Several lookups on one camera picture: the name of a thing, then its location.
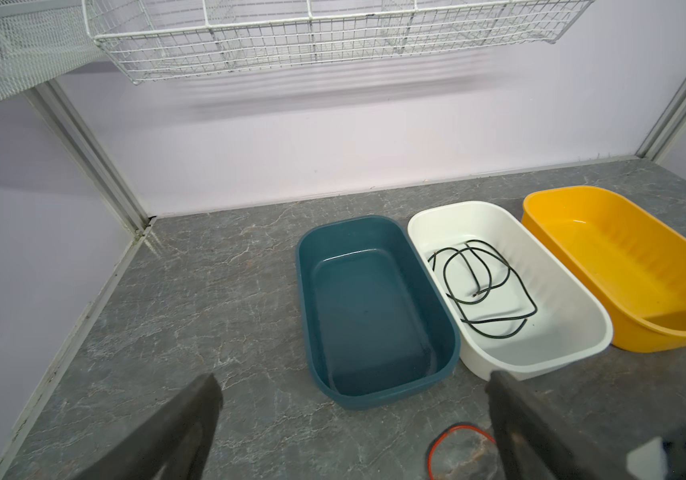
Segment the marble countertop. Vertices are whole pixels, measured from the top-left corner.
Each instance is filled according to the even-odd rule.
[[[225,407],[205,478],[424,478],[432,438],[458,421],[490,428],[484,381],[459,362],[421,394],[362,412],[312,382],[294,248],[310,228],[366,214],[485,200],[518,218],[533,191],[596,185],[686,236],[686,181],[646,160],[462,180],[164,218],[141,248],[36,421],[6,478],[67,478],[94,462],[197,374]],[[619,462],[686,421],[686,348],[609,347],[525,384]],[[446,478],[502,478],[494,448],[458,435]]]

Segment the black wire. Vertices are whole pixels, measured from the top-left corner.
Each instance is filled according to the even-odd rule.
[[[484,250],[483,248],[479,248],[479,247],[476,247],[476,246],[470,246],[469,244],[471,244],[471,243],[473,243],[473,242],[476,242],[476,243],[479,243],[479,244],[488,246],[489,248],[491,248],[491,250],[492,250],[494,253],[489,252],[488,250]],[[448,247],[446,247],[446,248],[443,248],[443,249],[441,249],[441,250],[438,250],[438,251],[435,252],[433,255],[431,255],[430,257],[428,257],[428,261],[429,261],[429,262],[433,261],[433,264],[432,264],[431,268],[432,268],[432,270],[436,271],[436,257],[438,256],[438,254],[441,254],[442,252],[446,252],[446,251],[448,251],[448,250],[452,250],[452,251],[454,252],[454,254],[450,255],[450,258],[448,258],[448,259],[446,260],[446,262],[444,262],[444,268],[443,268],[444,284],[446,285],[446,289],[447,289],[447,294],[446,294],[446,295],[447,295],[449,298],[451,298],[452,301],[453,301],[453,302],[455,303],[455,305],[457,306],[457,309],[460,311],[460,314],[461,314],[462,317],[463,317],[463,318],[462,318],[462,321],[463,321],[465,324],[467,324],[468,326],[470,326],[471,329],[473,329],[475,332],[477,332],[477,333],[479,333],[480,335],[483,335],[483,336],[485,336],[485,337],[487,337],[487,338],[491,338],[491,339],[507,339],[507,338],[511,338],[511,337],[514,336],[515,334],[519,333],[519,332],[522,330],[522,328],[524,328],[524,325],[525,325],[525,324],[527,323],[527,321],[530,319],[530,316],[533,316],[533,315],[535,315],[535,314],[537,313],[537,311],[538,311],[537,305],[535,304],[535,301],[532,300],[532,297],[530,296],[530,292],[527,291],[526,286],[524,286],[524,282],[522,281],[522,278],[519,276],[519,273],[516,272],[516,270],[514,270],[513,267],[511,267],[511,265],[508,263],[508,261],[505,259],[505,257],[503,257],[502,254],[501,254],[499,251],[497,251],[497,249],[496,249],[494,246],[488,244],[487,242],[485,242],[485,241],[483,241],[483,240],[468,240],[468,241],[465,242],[464,244],[466,245],[465,248],[457,249],[457,248],[454,248],[454,247],[452,247],[452,246],[448,246]],[[473,268],[472,268],[470,262],[468,261],[468,259],[466,258],[466,256],[463,255],[463,252],[471,252],[471,254],[474,255],[474,257],[475,257],[479,262],[481,262],[482,266],[484,266],[484,270],[486,270],[487,276],[489,277],[489,282],[487,283],[487,287],[486,287],[486,288],[482,288],[482,286],[481,286],[481,284],[480,284],[478,278],[476,277],[476,274],[475,274],[474,271],[473,271]],[[488,267],[488,265],[486,264],[486,262],[485,262],[484,260],[482,260],[481,256],[479,256],[476,252],[482,252],[482,253],[484,253],[484,254],[487,254],[487,255],[491,256],[492,258],[494,258],[495,260],[498,260],[499,262],[501,262],[503,265],[505,265],[506,268],[507,268],[507,271],[506,271],[506,278],[504,278],[504,279],[502,280],[502,282],[500,282],[500,283],[498,283],[498,284],[496,284],[496,285],[493,285],[493,284],[492,284],[492,272],[491,272],[490,268]],[[460,256],[460,257],[463,259],[463,261],[466,263],[466,266],[468,266],[468,271],[471,273],[471,276],[473,277],[473,282],[476,284],[476,292],[473,293],[472,296],[479,296],[479,295],[481,295],[481,298],[479,298],[478,300],[474,300],[474,301],[461,300],[461,299],[457,298],[457,297],[455,296],[455,294],[453,293],[452,288],[450,287],[450,282],[449,282],[449,281],[447,280],[447,278],[446,278],[446,268],[447,268],[447,266],[450,264],[450,262],[451,262],[456,256]],[[513,273],[513,275],[514,275],[514,276],[516,277],[516,279],[519,281],[519,284],[522,286],[522,290],[524,290],[524,294],[527,296],[527,299],[528,299],[528,300],[530,301],[530,303],[532,304],[532,312],[525,313],[524,315],[507,316],[507,317],[493,318],[493,319],[486,319],[486,320],[468,320],[468,317],[466,316],[466,312],[463,310],[462,305],[475,305],[475,304],[477,304],[477,303],[479,303],[479,302],[482,302],[484,299],[486,299],[486,298],[488,297],[488,295],[490,294],[490,292],[491,292],[492,290],[494,290],[495,288],[500,288],[500,287],[502,287],[503,285],[505,285],[506,282],[508,281],[508,279],[511,277],[511,273]],[[516,330],[514,330],[513,332],[508,333],[508,334],[506,334],[506,335],[490,335],[489,333],[484,333],[484,332],[482,332],[481,330],[477,329],[477,328],[474,326],[474,325],[479,325],[479,324],[481,324],[481,323],[504,322],[504,321],[511,321],[511,320],[524,320],[524,321],[522,321],[521,325],[519,325],[519,326],[516,328]]]

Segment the mesh shelf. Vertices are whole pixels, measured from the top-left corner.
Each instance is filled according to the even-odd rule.
[[[0,100],[101,56],[78,0],[0,0]]]
[[[138,84],[219,72],[555,42],[593,0],[83,0]]]

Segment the plastic basin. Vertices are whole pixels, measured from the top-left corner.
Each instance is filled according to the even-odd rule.
[[[396,222],[362,216],[314,228],[296,263],[308,369],[329,398],[371,408],[452,372],[460,335]]]
[[[604,304],[612,343],[632,352],[686,346],[686,239],[609,190],[530,194],[522,222]]]
[[[503,208],[487,202],[471,201],[439,206],[415,215],[407,228],[424,259],[446,246],[462,246],[471,239],[493,245],[521,275],[539,312],[522,330],[508,339],[491,339],[474,332],[462,322],[454,302],[444,301],[460,328],[460,358],[469,370],[488,380],[493,370],[507,370],[517,379],[527,379],[594,355],[604,350],[612,338],[612,323],[604,307],[573,274],[545,248],[516,218]],[[445,290],[442,274],[430,271],[431,278]],[[448,276],[452,284],[470,284],[466,278]],[[498,289],[478,305],[466,309],[477,320],[512,312],[523,306],[520,287]],[[501,334],[519,321],[487,323],[478,328]]]

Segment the yellow plastic basin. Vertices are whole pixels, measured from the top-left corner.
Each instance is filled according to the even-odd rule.
[[[686,239],[609,190],[567,187],[524,199],[522,223],[604,305],[612,343],[686,346]]]

